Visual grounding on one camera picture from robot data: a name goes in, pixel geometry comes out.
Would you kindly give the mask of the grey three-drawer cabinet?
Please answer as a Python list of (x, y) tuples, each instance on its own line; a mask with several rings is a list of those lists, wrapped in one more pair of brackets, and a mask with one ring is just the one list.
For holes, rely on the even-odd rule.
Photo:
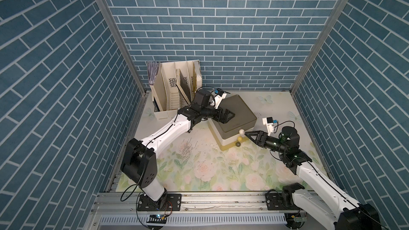
[(257, 117), (238, 94), (224, 99), (220, 107), (230, 110), (235, 116), (226, 124), (211, 119), (208, 126), (220, 150), (226, 151), (237, 147), (238, 142), (248, 140), (243, 133), (253, 130)]

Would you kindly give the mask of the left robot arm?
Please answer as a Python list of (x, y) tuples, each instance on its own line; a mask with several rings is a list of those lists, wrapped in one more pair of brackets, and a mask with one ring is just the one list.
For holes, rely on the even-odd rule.
[(162, 209), (167, 200), (167, 190), (157, 179), (157, 156), (204, 120), (225, 124), (234, 118), (235, 113), (219, 106), (227, 95), (228, 92), (220, 88), (212, 92), (199, 88), (193, 101), (178, 109), (169, 123), (142, 140), (133, 138), (127, 143), (120, 170), (143, 191), (154, 209)]

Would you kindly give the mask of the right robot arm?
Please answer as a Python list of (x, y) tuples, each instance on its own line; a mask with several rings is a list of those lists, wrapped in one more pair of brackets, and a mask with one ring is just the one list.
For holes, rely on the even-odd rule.
[(257, 146), (278, 152), (283, 164), (318, 195), (314, 198), (299, 183), (283, 187), (283, 205), (293, 205), (311, 215), (327, 230), (380, 230), (377, 210), (362, 204), (323, 174), (300, 149), (300, 136), (291, 126), (283, 127), (277, 138), (264, 131), (245, 132)]

